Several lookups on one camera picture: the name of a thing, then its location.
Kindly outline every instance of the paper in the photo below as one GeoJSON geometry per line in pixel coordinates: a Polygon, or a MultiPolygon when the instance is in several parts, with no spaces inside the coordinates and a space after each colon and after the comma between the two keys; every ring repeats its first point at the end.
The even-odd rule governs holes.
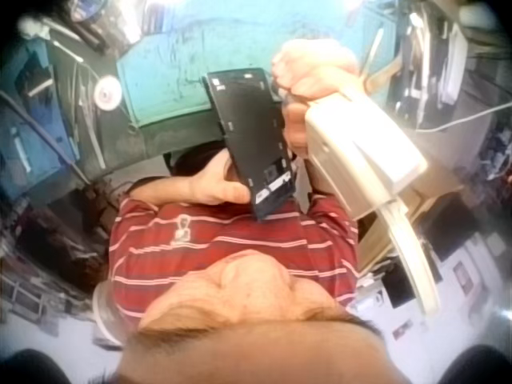
{"type": "Polygon", "coordinates": [[[454,24],[450,34],[448,65],[442,87],[441,100],[444,103],[453,105],[457,101],[466,68],[467,51],[468,42],[458,25],[454,24]]]}

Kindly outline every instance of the man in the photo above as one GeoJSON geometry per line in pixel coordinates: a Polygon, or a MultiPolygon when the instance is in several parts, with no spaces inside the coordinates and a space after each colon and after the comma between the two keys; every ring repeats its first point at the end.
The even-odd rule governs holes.
{"type": "MultiPolygon", "coordinates": [[[[307,157],[304,102],[360,87],[335,41],[288,42],[273,76],[290,148],[307,157]]],[[[354,296],[356,224],[306,160],[307,214],[287,202],[263,222],[224,150],[195,176],[149,182],[121,205],[110,280],[138,330],[118,380],[404,382],[378,332],[343,308],[354,296]]]]}

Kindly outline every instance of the teal mat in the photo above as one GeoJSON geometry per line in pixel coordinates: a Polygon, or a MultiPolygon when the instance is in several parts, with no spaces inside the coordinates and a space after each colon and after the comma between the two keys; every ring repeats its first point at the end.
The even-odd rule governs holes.
{"type": "MultiPolygon", "coordinates": [[[[200,78],[244,67],[270,70],[280,46],[292,38],[336,38],[360,62],[383,25],[370,72],[394,56],[396,25],[368,2],[347,25],[343,0],[187,0],[173,10],[170,32],[146,36],[118,60],[132,121],[138,126],[210,108],[200,78]]],[[[374,96],[386,100],[387,89],[374,96]]]]}

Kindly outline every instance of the nose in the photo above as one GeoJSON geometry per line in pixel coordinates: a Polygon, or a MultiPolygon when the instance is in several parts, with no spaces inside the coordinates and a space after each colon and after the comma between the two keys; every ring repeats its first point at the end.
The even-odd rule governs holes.
{"type": "Polygon", "coordinates": [[[221,287],[238,321],[284,319],[291,310],[290,274],[274,258],[251,254],[230,262],[221,287]]]}

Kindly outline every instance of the white cable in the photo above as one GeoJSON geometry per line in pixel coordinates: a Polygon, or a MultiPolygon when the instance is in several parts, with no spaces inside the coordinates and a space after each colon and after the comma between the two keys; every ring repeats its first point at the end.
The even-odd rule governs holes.
{"type": "Polygon", "coordinates": [[[510,107],[512,107],[512,102],[508,102],[506,104],[502,104],[500,106],[496,106],[494,108],[484,110],[483,112],[480,112],[479,114],[473,114],[467,118],[461,118],[459,120],[455,120],[454,122],[449,122],[449,123],[445,124],[444,126],[438,126],[437,128],[433,128],[431,130],[416,130],[416,132],[419,132],[421,134],[439,132],[440,130],[445,130],[446,128],[449,128],[451,126],[456,126],[457,124],[460,124],[461,122],[468,122],[470,120],[480,118],[481,116],[485,116],[486,114],[492,114],[493,112],[496,112],[498,110],[504,110],[504,109],[510,108],[510,107]]]}

